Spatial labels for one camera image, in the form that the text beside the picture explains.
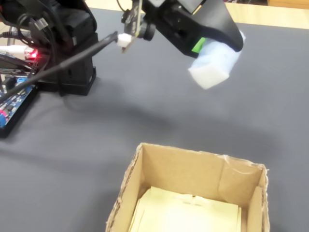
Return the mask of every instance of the white connector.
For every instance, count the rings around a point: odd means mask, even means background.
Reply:
[[[28,52],[33,52],[33,48],[23,45],[0,46],[0,52],[8,52],[11,54],[25,54]]]
[[[118,35],[117,45],[119,47],[127,47],[132,42],[132,35],[123,33]]]

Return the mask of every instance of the yellow paper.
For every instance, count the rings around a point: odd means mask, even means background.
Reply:
[[[151,187],[138,201],[130,232],[239,232],[239,219],[237,205]]]
[[[238,208],[237,232],[241,232],[241,208]]]

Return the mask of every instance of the green label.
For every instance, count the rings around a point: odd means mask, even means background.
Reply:
[[[194,48],[192,49],[193,52],[199,53],[202,50],[203,44],[206,41],[206,38],[201,38],[197,44],[195,44]]]

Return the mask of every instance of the open cardboard box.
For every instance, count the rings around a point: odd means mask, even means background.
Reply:
[[[242,207],[241,232],[269,232],[267,170],[227,155],[141,144],[128,167],[106,232],[127,232],[138,199],[153,186]]]

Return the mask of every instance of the gray tabletop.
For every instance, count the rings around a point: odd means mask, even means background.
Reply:
[[[93,10],[99,37],[120,12]],[[160,33],[94,58],[87,97],[41,93],[0,141],[2,232],[102,232],[140,142],[229,154],[269,169],[272,232],[309,228],[309,31],[239,26],[231,77],[204,91]]]

